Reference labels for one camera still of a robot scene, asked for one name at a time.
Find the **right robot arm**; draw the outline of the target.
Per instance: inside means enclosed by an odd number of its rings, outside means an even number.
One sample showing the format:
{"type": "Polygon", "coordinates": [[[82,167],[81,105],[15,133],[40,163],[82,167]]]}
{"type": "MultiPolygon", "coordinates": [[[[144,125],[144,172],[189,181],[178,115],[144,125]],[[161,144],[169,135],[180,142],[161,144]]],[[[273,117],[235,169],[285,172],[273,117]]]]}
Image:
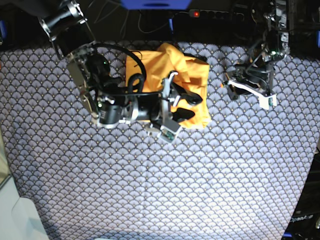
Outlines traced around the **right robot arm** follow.
{"type": "Polygon", "coordinates": [[[126,48],[96,41],[87,18],[74,0],[63,1],[55,13],[41,18],[39,23],[58,58],[66,60],[82,105],[98,127],[112,129],[118,124],[149,121],[147,132],[156,133],[160,139],[171,143],[182,130],[181,122],[195,115],[185,108],[175,112],[171,108],[181,100],[191,106],[203,101],[200,95],[174,83],[178,74],[175,70],[162,80],[160,90],[143,92],[147,72],[142,61],[126,48]],[[120,77],[110,75],[110,65],[98,53],[98,48],[126,54],[136,62],[140,72],[132,74],[127,84],[122,85],[120,77]]]}

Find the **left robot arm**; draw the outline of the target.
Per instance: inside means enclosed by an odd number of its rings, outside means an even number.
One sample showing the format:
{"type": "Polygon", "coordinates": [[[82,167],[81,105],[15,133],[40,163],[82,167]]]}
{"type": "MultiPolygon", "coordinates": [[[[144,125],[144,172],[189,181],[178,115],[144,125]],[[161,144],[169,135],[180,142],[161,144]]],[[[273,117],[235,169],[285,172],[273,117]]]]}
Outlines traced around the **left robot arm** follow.
{"type": "Polygon", "coordinates": [[[254,95],[259,106],[269,110],[277,106],[273,92],[275,64],[290,53],[287,1],[254,0],[250,6],[257,39],[249,47],[249,58],[238,61],[234,70],[225,73],[222,87],[232,101],[241,95],[254,95]]]}

